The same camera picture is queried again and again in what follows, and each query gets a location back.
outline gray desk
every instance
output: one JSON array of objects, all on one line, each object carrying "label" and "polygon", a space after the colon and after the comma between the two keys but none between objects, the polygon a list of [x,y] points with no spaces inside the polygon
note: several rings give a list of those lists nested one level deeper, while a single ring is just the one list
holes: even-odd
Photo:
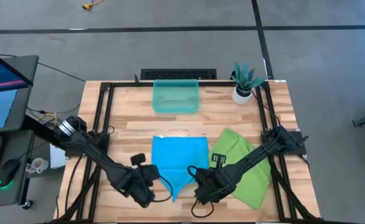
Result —
[{"label": "gray desk", "polygon": [[[21,72],[26,78],[33,82],[36,73],[39,56],[30,55],[23,57],[4,58],[10,66]],[[17,131],[22,127],[26,114],[27,103],[31,95],[31,88],[17,90],[15,100],[9,111],[7,121],[0,132]]]},{"label": "gray desk", "polygon": [[[4,137],[6,139],[0,167],[7,160],[17,159],[23,153],[29,151],[34,142],[34,133],[30,130],[5,133]],[[25,166],[29,156],[30,153],[26,153],[19,159],[19,168],[12,182],[6,188],[0,189],[0,206],[15,204],[20,199],[21,190],[26,181]]]},{"label": "gray desk", "polygon": [[[34,80],[39,61],[38,56],[5,58],[4,60],[28,79]],[[31,88],[24,88],[17,91],[7,121],[4,127],[0,128],[0,134],[4,138],[0,167],[9,159],[17,159],[23,153],[29,152],[33,147],[34,132],[31,130],[19,131],[25,119],[30,93]],[[0,206],[12,205],[17,202],[24,203],[27,186],[29,185],[29,179],[26,178],[25,166],[30,155],[31,152],[26,153],[19,159],[19,168],[11,184],[6,188],[0,189]]]}]

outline transparent green bin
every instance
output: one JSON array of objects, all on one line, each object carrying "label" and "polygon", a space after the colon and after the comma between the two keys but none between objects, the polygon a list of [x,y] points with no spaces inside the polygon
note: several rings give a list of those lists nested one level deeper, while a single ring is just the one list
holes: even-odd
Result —
[{"label": "transparent green bin", "polygon": [[155,80],[152,107],[157,113],[195,113],[199,109],[197,80]]}]

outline gray floor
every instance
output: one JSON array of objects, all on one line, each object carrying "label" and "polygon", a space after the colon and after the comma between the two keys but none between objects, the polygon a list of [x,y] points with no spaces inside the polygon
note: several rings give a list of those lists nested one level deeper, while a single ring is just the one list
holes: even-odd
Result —
[{"label": "gray floor", "polygon": [[[253,26],[250,1],[0,0],[0,29],[159,26]],[[265,26],[365,24],[365,1],[261,0]],[[322,216],[365,223],[365,30],[266,31],[275,79],[286,79],[306,143]],[[84,80],[131,80],[141,68],[216,68],[228,78],[234,61],[265,75],[256,31],[106,34],[0,34],[0,54],[37,54],[42,63]],[[83,83],[39,67],[31,108],[72,109]],[[50,220],[62,175],[33,179],[31,210],[0,208],[0,223]]]}]

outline white pot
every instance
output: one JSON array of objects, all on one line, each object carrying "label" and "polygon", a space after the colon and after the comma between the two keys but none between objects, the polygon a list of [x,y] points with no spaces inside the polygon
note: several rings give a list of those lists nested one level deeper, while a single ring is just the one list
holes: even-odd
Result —
[{"label": "white pot", "polygon": [[234,88],[234,91],[232,92],[232,99],[234,100],[234,102],[238,103],[238,104],[245,104],[249,101],[250,97],[252,97],[252,94],[250,94],[249,96],[240,96],[237,93],[237,87]]}]

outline floor tile line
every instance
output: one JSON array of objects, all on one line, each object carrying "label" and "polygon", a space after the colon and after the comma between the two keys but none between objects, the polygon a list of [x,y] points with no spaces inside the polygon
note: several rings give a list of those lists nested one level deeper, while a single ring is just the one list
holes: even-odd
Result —
[{"label": "floor tile line", "polygon": [[258,9],[257,0],[252,0],[252,6],[253,6],[253,11],[254,11],[255,20],[256,20],[258,40],[260,42],[260,48],[262,50],[263,61],[265,64],[265,73],[267,74],[268,79],[273,80],[274,75],[272,73],[271,61],[270,61],[270,56],[268,54],[267,43],[265,41],[264,31],[262,29],[263,28],[262,18],[260,17],[260,10]]},{"label": "floor tile line", "polygon": [[365,25],[332,25],[332,26],[264,26],[263,30],[365,30]]},{"label": "floor tile line", "polygon": [[88,29],[20,29],[0,30],[0,34],[84,34],[118,32],[181,32],[181,31],[242,31],[257,30],[255,26],[184,26],[184,27],[126,27]]}]

